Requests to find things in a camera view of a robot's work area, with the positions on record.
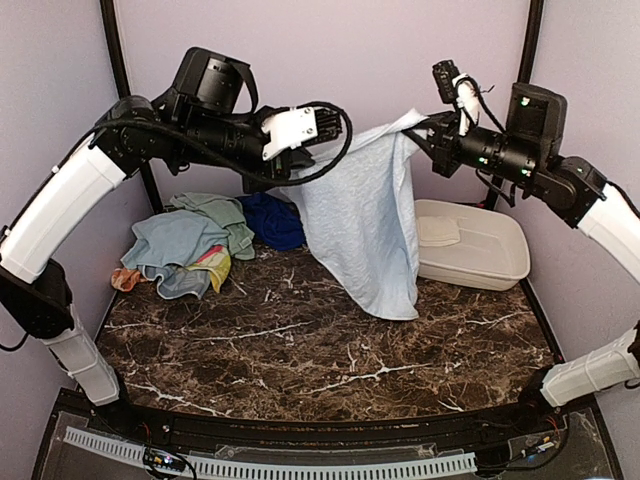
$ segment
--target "white cable tray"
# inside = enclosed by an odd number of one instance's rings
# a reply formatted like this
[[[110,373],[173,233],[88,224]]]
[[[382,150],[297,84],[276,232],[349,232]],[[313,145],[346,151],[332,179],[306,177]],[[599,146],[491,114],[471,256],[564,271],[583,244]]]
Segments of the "white cable tray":
[[[73,427],[67,427],[64,441],[117,462],[144,468],[143,445]],[[422,480],[477,471],[474,453],[410,462],[327,467],[233,462],[198,455],[186,458],[195,468],[198,478],[208,480]],[[191,472],[186,469],[181,476],[191,478]]]

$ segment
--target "lavender wall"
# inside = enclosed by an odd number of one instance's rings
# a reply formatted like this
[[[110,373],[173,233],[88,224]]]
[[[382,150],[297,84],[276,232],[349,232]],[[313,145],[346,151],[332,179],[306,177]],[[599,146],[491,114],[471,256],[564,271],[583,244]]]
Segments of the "lavender wall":
[[[581,155],[640,204],[640,3],[547,2],[533,83],[565,95],[564,155]],[[569,359],[638,321],[640,288],[600,247],[535,200],[512,212],[531,247],[531,280]],[[638,478],[638,393],[599,397],[626,478]]]
[[[116,100],[97,1],[0,2],[0,224],[10,223],[50,168]],[[108,196],[55,258],[94,333],[112,298],[109,275],[149,213],[138,179]],[[0,307],[0,342],[21,330]],[[30,478],[58,389],[71,383],[30,339],[0,353],[2,478]]]
[[[495,84],[488,101],[503,115],[528,11],[526,0],[137,0],[118,6],[135,93],[165,90],[185,51],[197,45],[251,63],[263,104],[332,101],[346,109],[357,131],[411,107],[444,110],[431,66],[445,58],[483,85]],[[184,190],[241,193],[239,177],[228,171],[194,166],[173,178],[159,167],[165,200]],[[484,197],[473,172],[460,171],[454,184],[430,170],[430,161],[416,156],[418,197]]]

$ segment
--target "black metal frame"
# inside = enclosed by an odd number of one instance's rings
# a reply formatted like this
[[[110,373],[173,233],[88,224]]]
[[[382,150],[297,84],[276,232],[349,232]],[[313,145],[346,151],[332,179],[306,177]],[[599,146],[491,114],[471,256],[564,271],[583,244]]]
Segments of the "black metal frame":
[[[107,40],[107,48],[109,49],[109,58],[111,60],[111,69],[113,70],[113,79],[116,83],[118,96],[120,98],[128,97],[131,95],[131,88],[125,68],[113,0],[100,0],[100,9],[102,11],[102,23],[104,25],[104,33]],[[161,213],[163,208],[162,199],[160,198],[160,192],[158,191],[158,185],[153,176],[151,165],[148,163],[142,165],[140,167],[140,176],[142,177],[147,198],[149,199],[153,212]]]
[[[361,448],[401,447],[435,443],[439,451],[463,448],[482,455],[495,455],[506,451],[506,442],[522,435],[515,429],[481,427],[484,422],[510,418],[517,405],[504,405],[490,409],[453,413],[401,421],[376,422],[266,422],[212,418],[201,415],[166,412],[140,407],[145,417],[156,418],[167,425],[168,433],[162,439],[154,439],[158,446],[171,446],[172,450],[188,454],[190,450],[215,452],[221,446],[248,446],[255,448],[298,450],[345,450]],[[563,412],[590,408],[603,443],[614,478],[622,479],[622,470],[613,450],[602,413],[593,395],[576,400]],[[90,428],[112,433],[95,416],[84,395],[61,389],[53,407],[32,473],[32,480],[41,478],[51,442],[51,436],[60,412],[68,412],[89,420]],[[531,433],[547,431],[549,425],[541,421]]]
[[[538,38],[540,36],[540,26],[542,25],[542,11],[544,0],[531,0],[529,4],[529,17],[527,19],[527,30],[524,35],[524,45],[522,46],[522,57],[520,58],[520,69],[518,70],[518,82],[529,83],[533,73],[533,62],[536,58],[538,48]],[[491,183],[496,188],[502,188],[504,180],[493,177]],[[484,208],[495,210],[498,202],[498,194],[494,190],[489,190],[487,197],[482,202]]]
[[[124,63],[122,45],[118,33],[117,19],[113,0],[100,0],[105,36],[111,59],[114,80],[118,95],[122,98],[131,94],[127,72]],[[537,49],[538,37],[542,21],[544,0],[531,0],[529,16],[525,33],[518,82],[528,83],[531,79],[533,64]],[[155,213],[163,211],[163,205],[158,192],[153,172],[148,164],[141,168],[141,175],[149,202]],[[493,184],[501,187],[502,180],[494,178]],[[497,195],[489,191],[484,201],[487,209],[493,210],[497,202]],[[543,334],[556,363],[564,362],[560,347],[553,335],[549,322],[527,279],[520,282],[532,311],[540,324]],[[611,438],[606,429],[599,406],[595,397],[590,395],[579,401],[572,402],[568,411],[589,407],[593,410],[603,437],[607,455],[616,478],[622,478],[622,472]],[[171,426],[171,433],[161,444],[171,444],[178,450],[215,450],[219,444],[245,444],[280,448],[347,448],[354,445],[385,446],[407,445],[425,442],[436,442],[440,449],[460,448],[468,450],[482,450],[495,448],[518,433],[504,429],[480,430],[478,420],[488,418],[508,418],[517,405],[505,405],[476,412],[438,415],[432,417],[407,419],[408,428],[399,428],[402,422],[360,422],[360,423],[315,423],[295,424],[290,422],[258,422],[246,420],[229,420],[222,418],[208,418],[199,415],[189,415],[162,410],[141,408],[156,417],[162,424]],[[61,389],[58,400],[49,419],[43,442],[40,446],[38,458],[33,471],[33,479],[38,479],[44,466],[44,460],[53,433],[57,416],[60,411],[76,413],[92,418],[90,425],[105,430],[105,426],[95,417],[91,417],[91,406],[86,398],[77,392]]]

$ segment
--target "orange cloth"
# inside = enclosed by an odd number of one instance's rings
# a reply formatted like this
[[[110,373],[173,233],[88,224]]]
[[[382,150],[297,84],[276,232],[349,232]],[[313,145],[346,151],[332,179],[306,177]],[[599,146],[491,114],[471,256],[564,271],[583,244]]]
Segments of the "orange cloth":
[[[138,270],[116,268],[111,275],[111,286],[121,292],[130,292],[137,283],[148,282]]]

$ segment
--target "black pole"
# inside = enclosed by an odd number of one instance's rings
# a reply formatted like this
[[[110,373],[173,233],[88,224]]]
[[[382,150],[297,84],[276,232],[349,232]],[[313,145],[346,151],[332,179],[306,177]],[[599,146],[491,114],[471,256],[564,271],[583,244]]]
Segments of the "black pole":
[[[113,70],[113,78],[116,82],[116,89],[120,98],[131,95],[129,87],[129,79],[127,78],[127,70],[124,65],[124,55],[122,54],[122,45],[120,44],[120,35],[118,34],[118,22],[116,19],[116,10],[113,0],[100,0],[100,9],[102,10],[102,23],[104,25],[104,34],[107,39],[107,48],[109,49],[109,58],[111,59],[111,69]],[[151,166],[145,163],[140,167],[140,175],[144,188],[147,191],[147,197],[154,213],[161,213],[162,200],[158,185],[153,177]]]
[[[522,57],[520,58],[520,70],[518,71],[518,82],[529,83],[533,72],[533,62],[536,58],[538,48],[538,37],[540,36],[540,25],[542,24],[542,10],[544,0],[531,0],[529,4],[529,18],[527,20],[527,30],[524,35],[524,45],[522,47]],[[497,188],[502,188],[504,181],[501,178],[493,177],[491,181]],[[494,210],[498,201],[498,194],[492,190],[487,193],[487,198],[482,202],[484,208]]]

